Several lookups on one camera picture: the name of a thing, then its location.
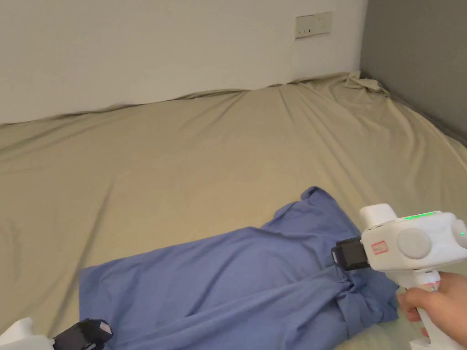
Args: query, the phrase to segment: sticker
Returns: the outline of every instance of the sticker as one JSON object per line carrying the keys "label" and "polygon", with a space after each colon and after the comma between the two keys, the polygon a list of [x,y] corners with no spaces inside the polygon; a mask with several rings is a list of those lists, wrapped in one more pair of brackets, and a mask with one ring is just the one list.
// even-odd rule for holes
{"label": "sticker", "polygon": [[440,284],[441,284],[441,281],[430,282],[430,283],[422,284],[421,286],[418,286],[418,288],[424,289],[428,292],[436,292],[439,289]]}
{"label": "sticker", "polygon": [[386,241],[375,243],[371,247],[373,248],[373,252],[375,253],[375,255],[385,253],[389,250]]}

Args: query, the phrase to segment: green led light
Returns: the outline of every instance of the green led light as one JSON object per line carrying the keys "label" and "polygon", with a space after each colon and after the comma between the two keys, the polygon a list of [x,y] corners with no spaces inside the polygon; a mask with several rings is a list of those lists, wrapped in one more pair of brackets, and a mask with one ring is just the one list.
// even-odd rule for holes
{"label": "green led light", "polygon": [[424,213],[424,214],[418,214],[418,215],[412,215],[411,217],[405,217],[405,220],[410,220],[410,219],[416,219],[418,217],[427,217],[429,215],[434,215],[436,214],[435,211],[432,211],[431,213]]}

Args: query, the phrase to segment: round knob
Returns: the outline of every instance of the round knob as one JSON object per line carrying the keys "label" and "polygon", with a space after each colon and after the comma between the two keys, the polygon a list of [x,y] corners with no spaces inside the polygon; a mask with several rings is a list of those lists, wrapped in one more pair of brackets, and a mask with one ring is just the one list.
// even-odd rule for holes
{"label": "round knob", "polygon": [[397,247],[408,258],[422,259],[432,249],[432,241],[423,231],[406,229],[399,232]]}

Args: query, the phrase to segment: red label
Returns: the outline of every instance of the red label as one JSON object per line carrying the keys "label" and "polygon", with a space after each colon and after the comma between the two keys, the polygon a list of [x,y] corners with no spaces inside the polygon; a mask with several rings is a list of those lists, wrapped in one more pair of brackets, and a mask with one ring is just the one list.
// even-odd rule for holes
{"label": "red label", "polygon": [[385,241],[375,243],[371,247],[373,248],[373,252],[375,253],[375,255],[385,253],[389,250],[388,245]]}

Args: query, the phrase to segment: hand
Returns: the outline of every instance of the hand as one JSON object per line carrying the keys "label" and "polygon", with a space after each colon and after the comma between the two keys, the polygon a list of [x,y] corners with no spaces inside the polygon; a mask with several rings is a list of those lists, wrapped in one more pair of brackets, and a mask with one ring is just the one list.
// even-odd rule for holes
{"label": "hand", "polygon": [[435,326],[467,347],[467,278],[455,273],[439,274],[441,284],[437,292],[410,288],[397,298],[409,321],[420,321],[416,308],[422,308]]}

